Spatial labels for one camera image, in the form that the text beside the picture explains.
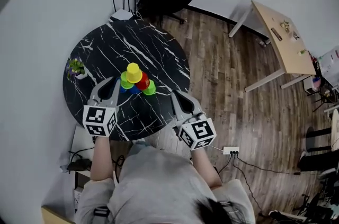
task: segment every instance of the forearm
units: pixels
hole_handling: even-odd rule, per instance
[[[102,181],[113,176],[110,140],[97,137],[91,167],[91,180]]]
[[[204,148],[191,151],[193,166],[200,176],[206,181],[208,186],[213,189],[222,186],[219,174],[212,166]]]

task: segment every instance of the gray shirt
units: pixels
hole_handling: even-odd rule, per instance
[[[232,202],[247,223],[255,223],[252,205],[239,180],[210,190],[191,162],[181,156],[146,147],[124,162],[120,183],[108,178],[85,185],[76,223],[202,223],[195,202],[206,198]],[[94,210],[107,206],[107,218],[94,217]]]

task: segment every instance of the black marble tabletop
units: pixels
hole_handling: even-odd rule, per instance
[[[187,92],[190,69],[179,43],[166,31],[144,21],[117,21],[96,28],[73,49],[69,58],[79,57],[88,77],[67,79],[63,89],[67,106],[82,125],[83,107],[93,87],[102,80],[119,77],[135,62],[156,85],[156,94],[120,93],[118,123],[110,138],[136,140],[159,131],[174,118],[170,94],[173,89]]]

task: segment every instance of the red cup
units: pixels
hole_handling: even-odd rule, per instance
[[[149,87],[149,79],[146,73],[142,72],[142,78],[138,83],[136,83],[136,87],[141,91],[144,91]]]

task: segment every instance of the wall baseboard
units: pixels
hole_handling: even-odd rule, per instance
[[[186,9],[192,10],[192,11],[195,11],[195,12],[198,12],[198,13],[201,13],[201,14],[205,14],[207,16],[210,16],[210,17],[222,20],[222,21],[227,22],[227,23],[232,24],[232,25],[235,25],[237,23],[235,21],[230,20],[229,18],[220,16],[220,15],[218,15],[216,13],[212,13],[212,12],[209,12],[207,10],[202,10],[202,9],[200,9],[198,7],[195,7],[195,6],[187,6]],[[265,36],[262,33],[259,33],[259,32],[255,31],[255,30],[253,30],[252,28],[249,28],[249,27],[244,26],[244,25],[242,26],[242,28],[244,28],[246,31],[248,31],[248,32],[250,32],[252,34],[255,34],[256,36],[260,37],[263,40],[267,40],[268,39],[267,36]]]

